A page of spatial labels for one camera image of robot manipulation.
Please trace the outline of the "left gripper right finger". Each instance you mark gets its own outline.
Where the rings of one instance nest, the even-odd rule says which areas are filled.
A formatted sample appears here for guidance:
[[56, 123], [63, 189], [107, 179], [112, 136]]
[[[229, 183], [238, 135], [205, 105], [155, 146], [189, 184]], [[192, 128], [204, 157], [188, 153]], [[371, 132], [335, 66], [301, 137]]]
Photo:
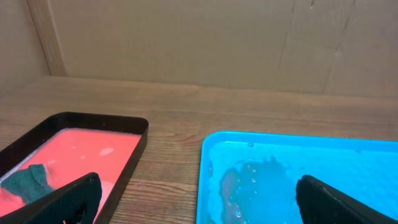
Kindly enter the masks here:
[[311, 175], [297, 181], [295, 198], [303, 224], [397, 224]]

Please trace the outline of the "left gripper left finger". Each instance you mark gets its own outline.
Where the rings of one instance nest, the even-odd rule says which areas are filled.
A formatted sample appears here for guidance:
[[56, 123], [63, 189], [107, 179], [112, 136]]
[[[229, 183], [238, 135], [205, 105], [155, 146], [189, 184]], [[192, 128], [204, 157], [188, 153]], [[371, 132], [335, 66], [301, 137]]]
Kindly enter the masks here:
[[1, 217], [1, 224], [92, 224], [101, 197], [100, 177], [91, 172]]

